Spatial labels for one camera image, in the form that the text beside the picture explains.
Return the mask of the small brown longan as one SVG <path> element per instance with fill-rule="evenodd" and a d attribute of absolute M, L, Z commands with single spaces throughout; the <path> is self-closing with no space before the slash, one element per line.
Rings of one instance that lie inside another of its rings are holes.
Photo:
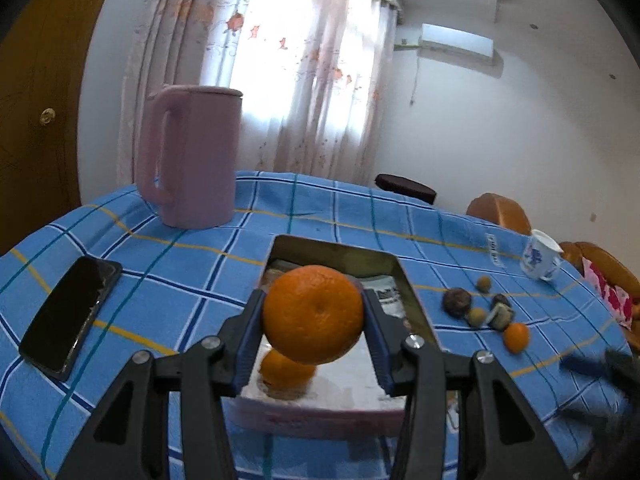
<path fill-rule="evenodd" d="M 488 275 L 481 275 L 476 281 L 475 288 L 481 294 L 489 294 L 492 287 L 491 278 Z"/>

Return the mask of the brown leather chair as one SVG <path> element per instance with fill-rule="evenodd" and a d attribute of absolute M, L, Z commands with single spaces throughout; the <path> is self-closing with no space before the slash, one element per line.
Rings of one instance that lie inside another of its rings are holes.
<path fill-rule="evenodd" d="M 520 204 L 496 193 L 484 193 L 474 198 L 466 208 L 466 214 L 522 235 L 532 232 L 532 226 Z"/>

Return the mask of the pink floral cushion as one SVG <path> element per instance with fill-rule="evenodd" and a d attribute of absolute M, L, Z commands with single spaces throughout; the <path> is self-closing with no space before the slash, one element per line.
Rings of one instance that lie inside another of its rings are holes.
<path fill-rule="evenodd" d="M 585 280 L 593 286 L 606 303 L 617 323 L 626 330 L 631 330 L 634 320 L 634 304 L 630 296 L 620 286 L 608 284 L 603 273 L 587 258 L 582 259 L 582 268 Z"/>

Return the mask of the white blue-patterned mug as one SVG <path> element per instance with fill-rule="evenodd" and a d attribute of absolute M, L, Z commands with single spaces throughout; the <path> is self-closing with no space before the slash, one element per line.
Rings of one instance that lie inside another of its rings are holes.
<path fill-rule="evenodd" d="M 533 230 L 521 256 L 521 269 L 533 280 L 551 282 L 562 266 L 563 249 L 545 232 Z"/>

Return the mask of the dark round stool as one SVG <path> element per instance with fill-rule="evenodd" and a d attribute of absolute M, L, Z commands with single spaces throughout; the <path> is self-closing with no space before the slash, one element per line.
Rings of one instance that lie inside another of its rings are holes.
<path fill-rule="evenodd" d="M 429 205 L 433 205 L 437 197 L 437 193 L 429 186 L 394 174 L 378 174 L 374 183 L 383 191 L 417 198 Z"/>

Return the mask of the pink electric kettle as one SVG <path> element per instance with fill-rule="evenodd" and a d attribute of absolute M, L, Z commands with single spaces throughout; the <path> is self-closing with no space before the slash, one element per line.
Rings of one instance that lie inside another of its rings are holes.
<path fill-rule="evenodd" d="M 134 177 L 166 226 L 204 230 L 233 216 L 239 90 L 172 84 L 146 101 Z"/>

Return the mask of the large orange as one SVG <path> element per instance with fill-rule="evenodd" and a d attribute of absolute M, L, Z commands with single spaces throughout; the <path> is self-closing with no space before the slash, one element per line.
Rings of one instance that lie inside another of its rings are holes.
<path fill-rule="evenodd" d="M 262 305 L 262 325 L 272 348 L 308 365 L 333 362 L 349 352 L 363 330 L 362 292 L 327 266 L 300 266 L 276 278 Z"/>

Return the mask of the floral sheer curtain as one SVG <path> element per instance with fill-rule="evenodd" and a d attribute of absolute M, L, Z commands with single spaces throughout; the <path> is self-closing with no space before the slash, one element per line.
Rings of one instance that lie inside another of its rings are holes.
<path fill-rule="evenodd" d="M 399 0 L 144 0 L 122 84 L 116 178 L 134 180 L 148 96 L 241 91 L 241 169 L 365 184 Z"/>

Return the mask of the cut taro piece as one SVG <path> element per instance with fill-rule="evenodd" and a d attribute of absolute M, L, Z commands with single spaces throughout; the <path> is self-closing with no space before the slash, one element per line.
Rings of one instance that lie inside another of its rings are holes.
<path fill-rule="evenodd" d="M 514 310 L 504 302 L 494 304 L 486 318 L 487 325 L 497 332 L 503 332 L 514 319 Z"/>

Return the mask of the small brown fruit hidden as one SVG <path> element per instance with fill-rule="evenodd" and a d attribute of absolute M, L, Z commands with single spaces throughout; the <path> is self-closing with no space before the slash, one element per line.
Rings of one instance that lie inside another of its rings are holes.
<path fill-rule="evenodd" d="M 487 320 L 488 312 L 481 307 L 472 307 L 465 313 L 465 321 L 473 328 L 482 327 Z"/>

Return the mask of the blue plaid tablecloth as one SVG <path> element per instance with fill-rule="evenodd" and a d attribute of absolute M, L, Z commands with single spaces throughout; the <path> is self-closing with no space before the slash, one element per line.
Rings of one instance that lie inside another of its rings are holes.
<path fill-rule="evenodd" d="M 397 257 L 442 346 L 457 354 L 494 352 L 534 408 L 564 460 L 588 452 L 589 431 L 562 419 L 577 406 L 615 414 L 622 395 L 600 380 L 562 372 L 573 350 L 602 356 L 627 350 L 620 326 L 572 266 L 550 283 L 521 270 L 523 235 L 374 188 L 297 174 L 241 171 L 235 212 L 225 226 L 164 226 L 134 188 L 75 209 L 26 237 L 1 259 L 1 426 L 35 479 L 51 479 L 82 425 L 125 362 L 140 349 L 168 356 L 244 306 L 281 234 L 382 250 Z M 66 382 L 28 364 L 18 345 L 43 301 L 80 257 L 111 259 L 122 276 L 107 297 Z M 475 284 L 492 281 L 489 294 Z M 519 354 L 487 323 L 473 328 L 442 308 L 461 287 L 488 314 L 495 294 L 509 299 L 512 323 L 528 326 Z"/>

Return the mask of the small orange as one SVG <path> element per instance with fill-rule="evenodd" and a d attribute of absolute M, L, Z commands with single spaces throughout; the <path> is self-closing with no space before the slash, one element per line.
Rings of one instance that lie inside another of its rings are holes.
<path fill-rule="evenodd" d="M 270 349 L 260 362 L 262 382 L 272 390 L 303 389 L 314 378 L 317 367 L 292 361 L 276 349 Z"/>
<path fill-rule="evenodd" d="M 530 333 L 524 323 L 510 323 L 502 333 L 503 343 L 512 354 L 523 352 L 529 345 Z"/>

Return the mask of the brass door knob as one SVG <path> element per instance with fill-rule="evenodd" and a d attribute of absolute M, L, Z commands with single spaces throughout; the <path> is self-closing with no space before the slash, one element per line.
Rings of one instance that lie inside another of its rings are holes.
<path fill-rule="evenodd" d="M 51 107 L 45 108 L 39 116 L 39 123 L 42 126 L 50 125 L 51 122 L 55 121 L 55 117 L 56 117 L 56 113 L 53 108 Z"/>

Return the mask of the brown leather sofa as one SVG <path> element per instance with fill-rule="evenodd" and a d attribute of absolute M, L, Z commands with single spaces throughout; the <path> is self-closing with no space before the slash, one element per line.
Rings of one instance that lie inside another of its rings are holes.
<path fill-rule="evenodd" d="M 574 266 L 582 277 L 582 259 L 593 262 L 603 273 L 610 285 L 620 286 L 631 298 L 634 304 L 634 320 L 632 329 L 626 330 L 620 326 L 626 341 L 635 354 L 639 353 L 639 279 L 631 273 L 623 263 L 600 246 L 590 242 L 562 242 L 563 258 Z"/>

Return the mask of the dark water chestnut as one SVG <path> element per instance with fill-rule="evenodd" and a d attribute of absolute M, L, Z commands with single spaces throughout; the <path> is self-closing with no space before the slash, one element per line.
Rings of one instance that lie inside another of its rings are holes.
<path fill-rule="evenodd" d="M 497 304 L 503 304 L 507 308 L 512 308 L 509 299 L 503 294 L 495 294 L 495 296 L 492 297 L 491 307 L 494 308 Z"/>
<path fill-rule="evenodd" d="M 464 318 L 472 303 L 472 295 L 461 287 L 448 288 L 442 295 L 442 308 L 453 318 Z"/>

